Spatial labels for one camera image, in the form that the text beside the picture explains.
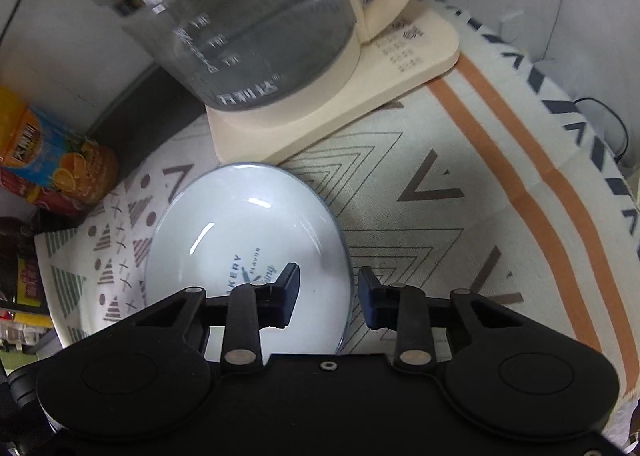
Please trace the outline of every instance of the white bowl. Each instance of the white bowl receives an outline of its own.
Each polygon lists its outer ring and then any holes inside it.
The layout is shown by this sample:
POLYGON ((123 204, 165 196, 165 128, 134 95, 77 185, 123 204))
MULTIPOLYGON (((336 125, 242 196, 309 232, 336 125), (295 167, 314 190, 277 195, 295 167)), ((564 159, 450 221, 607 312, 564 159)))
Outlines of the white bowl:
MULTIPOLYGON (((287 328, 260 332, 271 353, 332 354, 350 318, 353 276, 333 215, 304 182, 268 165, 216 169, 193 182, 158 223, 146 266, 155 303, 187 286, 207 296, 247 281, 274 281, 300 266, 300 292, 287 328)), ((211 329, 207 360, 220 360, 223 327, 211 329)))

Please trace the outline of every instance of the red package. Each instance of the red package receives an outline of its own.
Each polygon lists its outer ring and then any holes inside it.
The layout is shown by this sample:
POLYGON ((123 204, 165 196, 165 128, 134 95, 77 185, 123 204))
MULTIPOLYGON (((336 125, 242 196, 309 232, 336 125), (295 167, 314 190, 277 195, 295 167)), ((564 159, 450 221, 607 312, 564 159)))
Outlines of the red package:
POLYGON ((73 198, 36 185, 2 167, 0 167, 0 187, 54 214, 75 218, 85 210, 85 206, 73 198))

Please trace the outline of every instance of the juice bottle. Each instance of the juice bottle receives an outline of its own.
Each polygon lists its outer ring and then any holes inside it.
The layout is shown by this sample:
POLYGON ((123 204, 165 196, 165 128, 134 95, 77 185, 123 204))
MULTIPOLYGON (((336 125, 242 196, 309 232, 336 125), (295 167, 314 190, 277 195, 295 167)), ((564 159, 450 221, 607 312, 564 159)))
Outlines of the juice bottle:
POLYGON ((45 189, 95 204, 118 176, 114 153, 0 86, 0 163, 45 189))

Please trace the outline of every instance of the metal screw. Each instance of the metal screw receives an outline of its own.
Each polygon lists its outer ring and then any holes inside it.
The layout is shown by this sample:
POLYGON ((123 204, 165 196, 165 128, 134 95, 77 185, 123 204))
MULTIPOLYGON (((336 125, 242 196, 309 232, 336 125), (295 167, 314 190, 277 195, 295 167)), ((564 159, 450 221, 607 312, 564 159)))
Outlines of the metal screw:
POLYGON ((407 350, 400 353, 400 360, 410 366, 424 366, 431 362, 431 355, 422 350, 407 350))
POLYGON ((320 362, 320 369, 323 371, 335 371, 338 369, 338 364, 332 360, 325 360, 324 362, 320 362))
POLYGON ((255 353, 250 350, 231 350, 225 353, 225 360, 234 366, 246 366, 256 359, 255 353))

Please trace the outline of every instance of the table mat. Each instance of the table mat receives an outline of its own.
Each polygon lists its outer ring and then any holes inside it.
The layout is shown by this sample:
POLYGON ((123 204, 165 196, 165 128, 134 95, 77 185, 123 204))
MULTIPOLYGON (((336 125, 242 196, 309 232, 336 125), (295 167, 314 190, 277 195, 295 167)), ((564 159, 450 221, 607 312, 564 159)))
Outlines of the table mat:
MULTIPOLYGON (((463 10, 452 71, 283 164, 324 198, 354 267, 429 295, 471 288, 600 349, 638 396, 638 210, 606 146, 527 57, 463 10)), ((160 147, 82 226, 36 238, 63 346, 145 305, 154 227, 218 164, 204 118, 160 147)), ((353 306, 345 352, 389 352, 353 306)))

